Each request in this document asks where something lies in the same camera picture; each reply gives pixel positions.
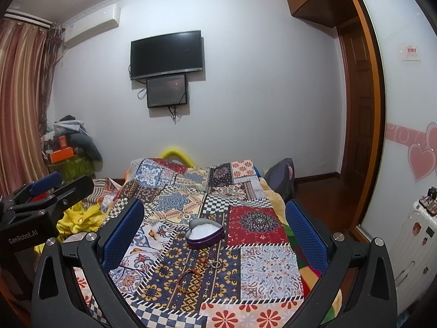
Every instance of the white suitcase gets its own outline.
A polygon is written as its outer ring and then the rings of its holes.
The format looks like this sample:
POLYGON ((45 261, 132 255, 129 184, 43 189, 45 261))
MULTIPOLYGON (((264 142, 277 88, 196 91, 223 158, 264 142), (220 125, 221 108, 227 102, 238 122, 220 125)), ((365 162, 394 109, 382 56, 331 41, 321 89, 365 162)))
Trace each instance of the white suitcase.
POLYGON ((425 294, 437 274, 437 216, 431 217, 419 201, 402 226, 390 261, 401 314, 425 294))

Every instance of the yellow tube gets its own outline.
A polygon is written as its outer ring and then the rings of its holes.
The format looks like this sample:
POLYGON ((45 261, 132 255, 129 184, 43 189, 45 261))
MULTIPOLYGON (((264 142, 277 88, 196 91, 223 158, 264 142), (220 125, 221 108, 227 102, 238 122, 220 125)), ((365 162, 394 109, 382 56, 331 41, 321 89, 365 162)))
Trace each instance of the yellow tube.
POLYGON ((169 147, 165 149, 161 153, 160 158, 167 159, 171 155, 177 156, 188 167, 196 167, 194 161, 192 161, 191 158, 183 150, 177 147, 169 147))

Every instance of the screw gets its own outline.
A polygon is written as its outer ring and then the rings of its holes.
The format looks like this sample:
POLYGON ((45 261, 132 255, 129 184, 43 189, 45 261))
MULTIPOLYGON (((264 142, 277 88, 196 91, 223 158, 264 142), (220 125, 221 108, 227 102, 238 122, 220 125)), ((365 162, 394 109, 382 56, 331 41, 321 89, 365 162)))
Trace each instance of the screw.
POLYGON ((340 232, 335 232, 333 237, 337 242, 342 242, 344 240, 344 234, 340 232))
POLYGON ((86 236, 87 241, 92 242, 97 238, 97 234, 95 232, 88 233, 86 236))
POLYGON ((49 238, 45 241, 48 246, 52 246, 56 242, 56 238, 49 238))
POLYGON ((375 244, 381 247, 384 245, 384 241, 381 238, 375 238, 375 244))

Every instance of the colorful blanket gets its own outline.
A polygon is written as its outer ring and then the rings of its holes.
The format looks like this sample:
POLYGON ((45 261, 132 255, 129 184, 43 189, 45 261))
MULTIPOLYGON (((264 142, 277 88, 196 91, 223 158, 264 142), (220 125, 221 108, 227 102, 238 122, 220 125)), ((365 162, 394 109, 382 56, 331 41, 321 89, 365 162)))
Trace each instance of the colorful blanket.
MULTIPOLYGON (((263 190, 250 160, 207 169, 134 160, 126 180, 106 221, 132 197, 143 202, 145 217, 110 277, 146 327, 281 328, 320 276, 285 222, 284 203, 272 205, 277 198, 263 190), (224 225, 225 238, 190 249, 185 233, 196 218, 224 225), (220 267, 205 267, 205 257, 220 267), (199 275, 181 276, 187 269, 199 275)), ((80 269, 76 275, 91 313, 105 322, 80 269)), ((338 301, 341 294, 325 321, 335 317, 338 301)))

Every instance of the wooden door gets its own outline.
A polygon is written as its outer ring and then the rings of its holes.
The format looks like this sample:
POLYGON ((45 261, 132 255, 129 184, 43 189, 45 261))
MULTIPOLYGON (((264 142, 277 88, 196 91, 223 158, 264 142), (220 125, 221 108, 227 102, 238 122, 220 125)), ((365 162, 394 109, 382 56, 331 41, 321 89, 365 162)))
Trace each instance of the wooden door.
POLYGON ((359 21, 338 29, 346 73, 347 123, 342 179, 361 192, 369 167, 374 127, 373 79, 359 21))

